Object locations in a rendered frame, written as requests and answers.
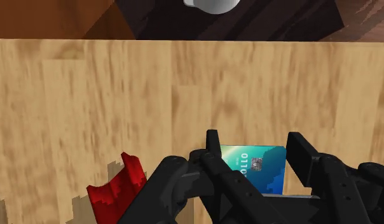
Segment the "blue green card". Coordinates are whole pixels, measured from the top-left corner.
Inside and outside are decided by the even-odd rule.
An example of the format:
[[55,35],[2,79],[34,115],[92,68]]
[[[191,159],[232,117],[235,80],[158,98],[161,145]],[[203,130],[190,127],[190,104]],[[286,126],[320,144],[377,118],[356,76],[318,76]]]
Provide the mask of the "blue green card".
[[240,171],[261,193],[283,194],[283,146],[222,145],[221,154],[231,169]]

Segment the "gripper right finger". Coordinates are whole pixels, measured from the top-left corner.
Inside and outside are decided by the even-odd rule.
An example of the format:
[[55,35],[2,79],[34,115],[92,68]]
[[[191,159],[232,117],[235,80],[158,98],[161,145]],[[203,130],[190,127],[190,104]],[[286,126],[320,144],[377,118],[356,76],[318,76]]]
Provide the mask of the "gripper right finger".
[[384,224],[384,165],[364,162],[352,168],[318,152],[299,132],[288,133],[286,150],[303,186],[326,203],[330,224]]

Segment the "red cloth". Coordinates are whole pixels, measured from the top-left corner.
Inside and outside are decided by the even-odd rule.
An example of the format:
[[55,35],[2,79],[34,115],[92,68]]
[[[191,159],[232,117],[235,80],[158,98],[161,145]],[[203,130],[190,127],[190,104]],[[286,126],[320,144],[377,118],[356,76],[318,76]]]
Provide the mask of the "red cloth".
[[124,168],[102,186],[87,186],[97,224],[117,224],[147,182],[138,157],[121,154]]

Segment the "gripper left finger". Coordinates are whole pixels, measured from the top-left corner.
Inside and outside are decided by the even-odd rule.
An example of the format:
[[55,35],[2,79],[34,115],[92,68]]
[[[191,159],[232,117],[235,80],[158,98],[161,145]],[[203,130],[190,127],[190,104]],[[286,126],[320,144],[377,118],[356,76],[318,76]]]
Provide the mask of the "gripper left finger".
[[186,201],[202,200],[213,224],[289,224],[252,183],[221,158],[216,130],[204,149],[165,157],[117,224],[177,224]]

